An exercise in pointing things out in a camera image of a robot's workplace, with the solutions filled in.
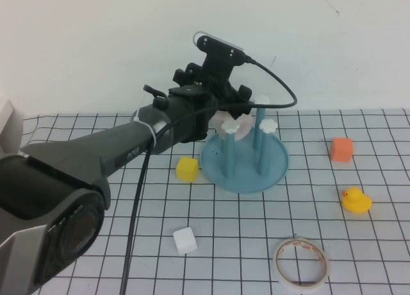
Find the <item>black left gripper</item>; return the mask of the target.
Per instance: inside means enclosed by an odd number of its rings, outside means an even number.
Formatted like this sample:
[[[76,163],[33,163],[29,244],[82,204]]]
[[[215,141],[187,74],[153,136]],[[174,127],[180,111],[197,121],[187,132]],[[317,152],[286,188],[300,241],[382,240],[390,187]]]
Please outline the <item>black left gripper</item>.
[[[235,67],[227,62],[204,62],[202,65],[189,63],[185,70],[176,70],[173,81],[178,86],[172,89],[172,106],[227,108],[233,104],[251,105],[252,90],[245,85],[236,90],[229,81]]]

